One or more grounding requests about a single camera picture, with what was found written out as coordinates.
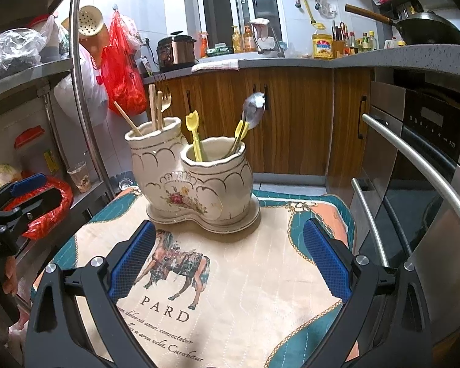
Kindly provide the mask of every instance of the oven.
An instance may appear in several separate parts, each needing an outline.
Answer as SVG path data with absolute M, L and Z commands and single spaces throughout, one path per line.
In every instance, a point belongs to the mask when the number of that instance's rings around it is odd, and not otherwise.
M 433 342 L 460 328 L 460 105 L 437 90 L 372 82 L 354 254 L 415 267 Z

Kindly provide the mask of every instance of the red container lid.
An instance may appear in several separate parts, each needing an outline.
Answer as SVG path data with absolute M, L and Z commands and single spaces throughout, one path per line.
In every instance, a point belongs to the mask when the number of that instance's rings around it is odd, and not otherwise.
M 17 136 L 15 143 L 13 143 L 13 147 L 15 149 L 23 147 L 28 142 L 35 140 L 36 138 L 42 136 L 43 134 L 44 134 L 44 129 L 41 126 L 28 128 L 26 131 L 21 133 L 21 135 Z
M 33 27 L 34 25 L 37 25 L 38 23 L 47 21 L 49 18 L 49 13 L 46 13 L 44 15 L 39 15 L 38 17 L 35 17 L 32 21 L 29 23 L 29 27 Z

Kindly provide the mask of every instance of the floral painting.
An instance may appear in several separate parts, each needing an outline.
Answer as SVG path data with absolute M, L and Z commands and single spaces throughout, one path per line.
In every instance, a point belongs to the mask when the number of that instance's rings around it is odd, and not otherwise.
M 203 206 L 197 199 L 197 197 L 191 197 L 189 196 L 189 189 L 187 187 L 182 187 L 180 189 L 180 192 L 175 188 L 174 186 L 173 192 L 169 192 L 168 190 L 165 190 L 167 193 L 167 196 L 163 199 L 169 204 L 169 205 L 177 205 L 181 207 L 186 207 L 187 209 L 194 210 L 198 212 L 199 214 L 206 214 L 207 209 L 206 206 Z

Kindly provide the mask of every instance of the window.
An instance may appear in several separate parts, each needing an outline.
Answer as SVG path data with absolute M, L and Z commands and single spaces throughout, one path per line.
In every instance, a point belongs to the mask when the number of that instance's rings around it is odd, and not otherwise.
M 232 46 L 232 26 L 238 26 L 243 34 L 245 25 L 254 18 L 268 19 L 277 38 L 282 40 L 277 0 L 200 0 L 199 3 L 204 7 L 201 23 L 206 24 L 210 47 L 217 43 Z

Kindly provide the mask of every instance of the wooden wok handle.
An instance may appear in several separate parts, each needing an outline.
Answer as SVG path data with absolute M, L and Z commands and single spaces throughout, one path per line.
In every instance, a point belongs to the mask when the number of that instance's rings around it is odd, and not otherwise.
M 355 7 L 354 5 L 346 4 L 345 10 L 346 12 L 355 13 L 365 18 L 375 19 L 375 21 L 379 21 L 381 23 L 385 23 L 390 26 L 393 25 L 392 19 L 384 17 L 383 15 L 380 15 L 379 13 L 371 12 L 369 10 L 365 10 L 360 7 Z

